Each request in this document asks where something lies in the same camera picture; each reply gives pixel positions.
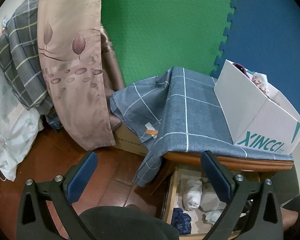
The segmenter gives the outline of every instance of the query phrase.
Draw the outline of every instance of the rolled sock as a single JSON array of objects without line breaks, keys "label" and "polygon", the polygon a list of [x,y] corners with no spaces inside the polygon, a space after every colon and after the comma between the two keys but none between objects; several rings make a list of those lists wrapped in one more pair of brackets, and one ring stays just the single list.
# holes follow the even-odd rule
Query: rolled sock
[{"label": "rolled sock", "polygon": [[202,182],[189,179],[183,192],[183,205],[185,210],[191,211],[199,207],[202,195]]},{"label": "rolled sock", "polygon": [[206,221],[209,223],[209,224],[212,224],[214,225],[218,218],[221,216],[223,210],[215,210],[215,211],[210,211],[210,212],[207,212],[206,213]]},{"label": "rolled sock", "polygon": [[206,183],[202,187],[200,207],[203,212],[210,212],[224,209],[226,207],[226,203],[221,202],[211,184]]}]

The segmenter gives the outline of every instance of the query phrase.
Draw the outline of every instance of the pink leaf-pattern fabric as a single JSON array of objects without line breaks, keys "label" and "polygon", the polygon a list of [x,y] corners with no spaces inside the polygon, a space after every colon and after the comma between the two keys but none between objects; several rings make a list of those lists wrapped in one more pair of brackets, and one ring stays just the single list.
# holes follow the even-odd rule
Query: pink leaf-pattern fabric
[{"label": "pink leaf-pattern fabric", "polygon": [[84,39],[84,36],[80,32],[78,32],[72,42],[72,50],[75,54],[79,55],[80,58],[80,54],[83,52],[85,47],[86,40]]},{"label": "pink leaf-pattern fabric", "polygon": [[124,82],[100,19],[101,0],[39,0],[42,74],[61,123],[85,150],[115,145],[120,124],[107,98]]},{"label": "pink leaf-pattern fabric", "polygon": [[44,27],[44,33],[43,33],[43,43],[45,45],[47,45],[51,41],[52,35],[53,35],[53,30],[49,24],[49,21],[47,21],[46,26]]}]

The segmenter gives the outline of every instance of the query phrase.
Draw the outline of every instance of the wooden desk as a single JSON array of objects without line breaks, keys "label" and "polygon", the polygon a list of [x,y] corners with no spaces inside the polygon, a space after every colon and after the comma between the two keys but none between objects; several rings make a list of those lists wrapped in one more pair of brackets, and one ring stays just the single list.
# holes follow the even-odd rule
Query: wooden desk
[{"label": "wooden desk", "polygon": [[[169,177],[175,170],[177,163],[201,166],[201,154],[167,152],[163,158],[166,160],[161,166],[156,178],[155,188],[151,194]],[[274,160],[256,160],[246,158],[231,158],[225,156],[216,156],[221,164],[226,165],[230,170],[245,170],[257,172],[276,172],[288,171],[293,167],[293,161],[274,161]]]}]

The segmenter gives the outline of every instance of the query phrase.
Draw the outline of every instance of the gray plaid fabric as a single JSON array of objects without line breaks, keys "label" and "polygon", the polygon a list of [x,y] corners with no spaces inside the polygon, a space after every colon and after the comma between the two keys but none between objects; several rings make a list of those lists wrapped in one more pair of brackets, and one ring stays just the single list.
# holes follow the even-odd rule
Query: gray plaid fabric
[{"label": "gray plaid fabric", "polygon": [[0,67],[26,109],[48,114],[53,106],[44,82],[37,45],[38,0],[25,0],[0,37]]},{"label": "gray plaid fabric", "polygon": [[[213,91],[215,78],[180,67],[164,75],[131,84],[110,98],[111,111],[136,133],[148,148],[134,178],[145,186],[157,174],[168,151],[293,160],[292,155],[271,154],[233,145],[226,119]],[[145,134],[151,123],[158,135]]]}]

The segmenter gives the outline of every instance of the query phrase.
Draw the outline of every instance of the interlocking foam tile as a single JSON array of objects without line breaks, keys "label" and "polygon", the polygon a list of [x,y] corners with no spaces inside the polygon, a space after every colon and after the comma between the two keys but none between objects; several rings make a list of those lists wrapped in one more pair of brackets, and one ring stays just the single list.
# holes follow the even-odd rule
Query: interlocking foam tile
[{"label": "interlocking foam tile", "polygon": [[126,84],[173,66],[209,75],[231,0],[102,0],[101,22]]},{"label": "interlocking foam tile", "polygon": [[294,0],[237,0],[231,6],[232,25],[211,76],[219,76],[225,59],[264,73],[300,114],[300,8]]}]

